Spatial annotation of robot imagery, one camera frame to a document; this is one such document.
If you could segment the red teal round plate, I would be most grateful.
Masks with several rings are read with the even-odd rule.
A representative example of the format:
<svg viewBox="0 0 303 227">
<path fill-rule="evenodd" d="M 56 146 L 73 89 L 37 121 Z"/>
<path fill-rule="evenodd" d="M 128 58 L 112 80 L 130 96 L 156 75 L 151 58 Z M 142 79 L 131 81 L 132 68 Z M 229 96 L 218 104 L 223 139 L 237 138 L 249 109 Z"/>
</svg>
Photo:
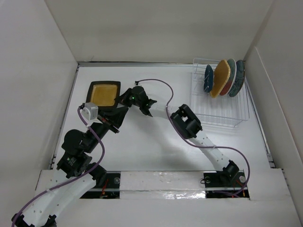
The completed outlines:
<svg viewBox="0 0 303 227">
<path fill-rule="evenodd" d="M 227 83 L 225 84 L 224 88 L 220 92 L 221 96 L 225 96 L 225 95 L 227 95 L 229 93 L 229 91 L 231 90 L 231 88 L 232 88 L 232 86 L 234 84 L 234 81 L 236 79 L 237 66 L 236 66 L 235 59 L 231 58 L 227 62 L 229 64 L 229 66 L 230 66 L 231 73 L 230 73 L 230 77 L 229 77 Z"/>
</svg>

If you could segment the woven bamboo square tray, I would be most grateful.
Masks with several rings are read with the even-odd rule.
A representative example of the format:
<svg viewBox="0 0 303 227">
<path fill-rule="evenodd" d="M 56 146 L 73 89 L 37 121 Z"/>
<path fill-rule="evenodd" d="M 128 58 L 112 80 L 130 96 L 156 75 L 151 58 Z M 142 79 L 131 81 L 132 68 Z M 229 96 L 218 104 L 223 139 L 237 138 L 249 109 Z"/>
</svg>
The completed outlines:
<svg viewBox="0 0 303 227">
<path fill-rule="evenodd" d="M 230 78 L 231 68 L 227 60 L 221 60 L 214 70 L 214 84 L 210 91 L 210 96 L 216 98 L 219 96 L 227 81 Z"/>
</svg>

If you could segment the teal round floral plate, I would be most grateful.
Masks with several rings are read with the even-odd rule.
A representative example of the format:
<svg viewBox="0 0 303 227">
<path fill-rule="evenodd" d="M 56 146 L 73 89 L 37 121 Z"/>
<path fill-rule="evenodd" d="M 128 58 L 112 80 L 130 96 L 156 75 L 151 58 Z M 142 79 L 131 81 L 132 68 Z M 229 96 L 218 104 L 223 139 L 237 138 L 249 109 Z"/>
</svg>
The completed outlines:
<svg viewBox="0 0 303 227">
<path fill-rule="evenodd" d="M 241 90 L 245 80 L 245 63 L 243 60 L 236 62 L 236 78 L 232 88 L 229 91 L 229 97 L 235 97 Z"/>
</svg>

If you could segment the dark blue heart-shaped plate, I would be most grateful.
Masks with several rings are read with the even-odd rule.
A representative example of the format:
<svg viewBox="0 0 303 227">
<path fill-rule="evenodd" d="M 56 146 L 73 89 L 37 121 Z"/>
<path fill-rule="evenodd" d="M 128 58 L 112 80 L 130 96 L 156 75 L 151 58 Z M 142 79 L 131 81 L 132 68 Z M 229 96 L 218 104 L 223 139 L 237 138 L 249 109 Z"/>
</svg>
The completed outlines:
<svg viewBox="0 0 303 227">
<path fill-rule="evenodd" d="M 204 92 L 210 93 L 214 84 L 214 71 L 211 65 L 207 65 L 204 75 Z"/>
</svg>

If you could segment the black yellow square plate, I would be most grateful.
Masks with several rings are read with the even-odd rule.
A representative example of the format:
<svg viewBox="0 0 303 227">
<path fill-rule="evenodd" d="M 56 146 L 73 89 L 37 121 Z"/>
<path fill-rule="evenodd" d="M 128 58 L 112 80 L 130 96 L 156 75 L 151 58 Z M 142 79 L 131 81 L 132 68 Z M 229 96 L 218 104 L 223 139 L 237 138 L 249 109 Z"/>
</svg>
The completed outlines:
<svg viewBox="0 0 303 227">
<path fill-rule="evenodd" d="M 120 81 L 93 81 L 88 89 L 86 103 L 94 103 L 99 110 L 116 109 L 120 90 Z"/>
</svg>

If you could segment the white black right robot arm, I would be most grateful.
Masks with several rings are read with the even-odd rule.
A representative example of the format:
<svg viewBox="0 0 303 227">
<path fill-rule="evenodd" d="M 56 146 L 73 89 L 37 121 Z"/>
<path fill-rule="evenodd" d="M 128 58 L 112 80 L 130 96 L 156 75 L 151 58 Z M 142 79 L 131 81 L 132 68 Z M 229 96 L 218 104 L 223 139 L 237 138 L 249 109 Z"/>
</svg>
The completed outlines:
<svg viewBox="0 0 303 227">
<path fill-rule="evenodd" d="M 158 104 L 157 101 L 148 98 L 141 86 L 127 89 L 117 99 L 118 103 L 131 107 L 137 106 L 146 116 L 168 119 L 172 126 L 185 139 L 198 147 L 212 163 L 221 187 L 229 187 L 236 180 L 239 172 L 238 166 L 225 156 L 203 132 L 202 124 L 198 117 L 186 104 L 181 105 L 175 112 L 169 113 L 169 107 Z"/>
</svg>

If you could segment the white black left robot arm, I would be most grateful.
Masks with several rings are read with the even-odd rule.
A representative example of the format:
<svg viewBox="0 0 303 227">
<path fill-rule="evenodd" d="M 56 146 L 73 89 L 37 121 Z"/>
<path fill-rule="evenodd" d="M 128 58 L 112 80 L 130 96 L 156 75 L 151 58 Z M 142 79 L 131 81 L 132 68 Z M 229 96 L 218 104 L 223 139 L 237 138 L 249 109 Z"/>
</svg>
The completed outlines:
<svg viewBox="0 0 303 227">
<path fill-rule="evenodd" d="M 97 145 L 105 154 L 102 138 L 108 131 L 119 132 L 128 107 L 98 111 L 92 103 L 78 107 L 78 116 L 87 131 L 70 130 L 64 136 L 64 154 L 57 163 L 50 188 L 31 199 L 12 218 L 13 227 L 55 227 L 60 217 L 82 195 L 93 187 L 101 187 L 106 170 L 100 160 L 92 162 L 89 154 Z"/>
</svg>

